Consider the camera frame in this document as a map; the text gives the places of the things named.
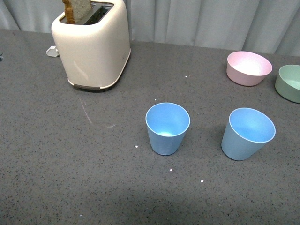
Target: toaster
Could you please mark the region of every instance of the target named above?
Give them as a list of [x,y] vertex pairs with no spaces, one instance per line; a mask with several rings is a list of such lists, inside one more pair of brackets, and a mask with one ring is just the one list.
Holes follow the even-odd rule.
[[117,82],[131,49],[125,3],[94,0],[91,5],[89,14],[77,24],[68,24],[62,13],[51,30],[69,83],[98,90]]

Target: blue cup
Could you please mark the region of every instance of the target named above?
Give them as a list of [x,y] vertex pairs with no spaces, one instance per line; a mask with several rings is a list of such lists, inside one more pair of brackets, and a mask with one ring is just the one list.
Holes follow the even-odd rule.
[[231,159],[249,158],[275,136],[273,122],[262,112],[239,108],[231,112],[227,123],[222,150]]
[[152,149],[159,155],[176,152],[190,124],[188,112],[174,103],[159,103],[146,114]]

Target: gray countertop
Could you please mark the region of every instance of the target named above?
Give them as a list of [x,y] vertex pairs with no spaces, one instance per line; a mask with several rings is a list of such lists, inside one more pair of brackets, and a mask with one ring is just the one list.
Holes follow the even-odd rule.
[[[45,53],[53,44],[0,30],[0,224],[300,224],[300,104],[274,88],[300,57],[262,54],[273,71],[244,87],[226,75],[233,51],[133,42],[120,80],[100,92],[68,83]],[[145,124],[160,102],[191,117],[170,156],[152,150]],[[221,141],[240,107],[277,133],[234,161]]]

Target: toast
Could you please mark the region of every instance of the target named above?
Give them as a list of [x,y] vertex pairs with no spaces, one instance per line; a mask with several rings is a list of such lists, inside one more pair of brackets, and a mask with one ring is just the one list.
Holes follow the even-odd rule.
[[62,0],[69,24],[77,24],[92,9],[90,0]]

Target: cup rim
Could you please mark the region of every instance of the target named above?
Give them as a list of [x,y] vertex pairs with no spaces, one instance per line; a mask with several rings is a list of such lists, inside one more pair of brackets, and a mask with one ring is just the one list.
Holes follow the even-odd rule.
[[[161,135],[161,134],[155,132],[155,131],[149,126],[148,121],[147,121],[147,115],[148,115],[148,113],[150,112],[150,110],[151,110],[152,108],[154,108],[154,107],[157,106],[157,105],[161,105],[161,104],[171,104],[171,105],[176,105],[176,106],[182,108],[182,109],[186,112],[187,117],[188,117],[188,125],[187,125],[187,128],[184,129],[184,131],[182,131],[181,133],[179,133],[179,134],[177,134],[177,135],[164,136],[164,135]],[[150,109],[148,109],[148,111],[147,111],[147,113],[146,113],[146,116],[145,116],[145,120],[146,120],[147,127],[148,127],[153,133],[155,133],[155,134],[157,134],[157,135],[159,135],[159,136],[163,136],[163,137],[176,137],[176,136],[179,136],[179,135],[181,135],[181,134],[183,134],[183,133],[185,133],[185,132],[187,131],[187,129],[189,128],[189,125],[190,125],[190,123],[191,123],[191,118],[190,118],[188,112],[186,111],[186,109],[183,108],[182,106],[180,106],[180,105],[178,105],[178,104],[175,104],[175,103],[172,103],[172,102],[161,102],[161,103],[158,103],[158,104],[153,105]]]
[[[242,135],[240,135],[240,134],[233,128],[233,126],[232,126],[232,124],[231,124],[231,121],[230,121],[230,118],[231,118],[231,115],[232,115],[235,111],[238,111],[238,110],[241,110],[241,109],[250,109],[250,110],[252,110],[252,111],[256,111],[256,112],[258,112],[259,114],[263,115],[267,120],[269,120],[269,121],[271,122],[273,128],[274,128],[274,134],[273,134],[273,136],[272,136],[270,139],[268,139],[268,140],[266,140],[266,141],[264,141],[264,142],[257,142],[257,141],[249,140],[249,139],[243,137]],[[243,138],[243,139],[245,139],[245,140],[247,140],[247,141],[249,141],[249,142],[252,142],[252,143],[268,143],[268,142],[270,142],[270,141],[275,137],[275,134],[276,134],[276,128],[275,128],[275,125],[274,125],[273,121],[272,121],[266,114],[264,114],[264,113],[262,113],[261,111],[258,111],[258,110],[256,110],[256,109],[252,109],[252,108],[248,108],[248,107],[237,108],[237,109],[233,110],[233,111],[230,113],[229,119],[228,119],[228,120],[229,120],[230,127],[232,128],[232,130],[233,130],[238,136],[240,136],[241,138]]]

